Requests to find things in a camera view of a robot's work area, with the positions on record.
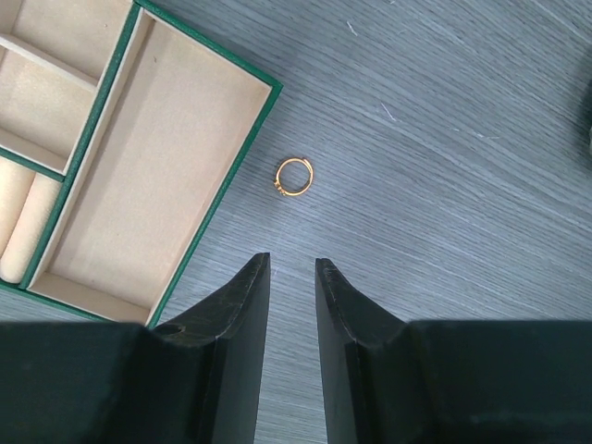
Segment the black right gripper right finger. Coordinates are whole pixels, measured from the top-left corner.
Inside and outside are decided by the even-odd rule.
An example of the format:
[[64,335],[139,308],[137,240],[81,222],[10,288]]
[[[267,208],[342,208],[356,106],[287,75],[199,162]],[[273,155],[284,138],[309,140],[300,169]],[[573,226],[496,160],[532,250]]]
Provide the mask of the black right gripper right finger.
[[403,323],[357,290],[334,263],[315,261],[315,307],[327,440],[408,443],[409,413],[397,401],[399,353],[391,340]]

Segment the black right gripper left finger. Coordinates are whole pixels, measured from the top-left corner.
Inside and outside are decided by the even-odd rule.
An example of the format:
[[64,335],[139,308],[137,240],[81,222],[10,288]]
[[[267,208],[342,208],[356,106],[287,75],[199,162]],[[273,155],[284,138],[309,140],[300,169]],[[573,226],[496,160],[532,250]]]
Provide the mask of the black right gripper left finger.
[[180,425],[172,442],[253,442],[270,271],[269,253],[257,253],[223,287],[154,329],[189,360],[175,367],[167,410]]

